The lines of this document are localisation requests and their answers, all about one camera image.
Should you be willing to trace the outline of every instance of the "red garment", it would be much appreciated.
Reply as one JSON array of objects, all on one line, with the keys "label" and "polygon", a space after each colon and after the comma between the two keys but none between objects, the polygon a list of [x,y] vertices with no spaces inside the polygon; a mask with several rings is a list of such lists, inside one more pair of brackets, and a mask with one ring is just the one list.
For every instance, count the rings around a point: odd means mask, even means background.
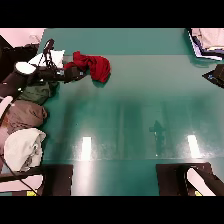
[{"label": "red garment", "polygon": [[110,62],[106,58],[80,54],[80,51],[73,53],[73,62],[67,63],[64,68],[72,66],[77,66],[84,72],[89,66],[92,79],[100,82],[106,82],[110,74]]}]

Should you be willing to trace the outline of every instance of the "teal surface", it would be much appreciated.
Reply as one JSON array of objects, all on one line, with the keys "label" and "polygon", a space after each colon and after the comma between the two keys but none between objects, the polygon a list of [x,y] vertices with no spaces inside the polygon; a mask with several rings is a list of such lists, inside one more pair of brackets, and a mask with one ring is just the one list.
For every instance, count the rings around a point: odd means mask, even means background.
[{"label": "teal surface", "polygon": [[[112,67],[105,85],[90,76],[61,83],[44,105],[44,163],[74,165],[72,195],[158,195],[157,163],[195,161],[189,136],[197,161],[211,162],[224,180],[224,91],[202,78],[216,62],[195,59],[183,29],[66,30],[46,30],[41,46],[53,38],[66,54],[102,55]],[[126,32],[135,33],[128,43]],[[88,161],[84,137],[91,138]]]}]

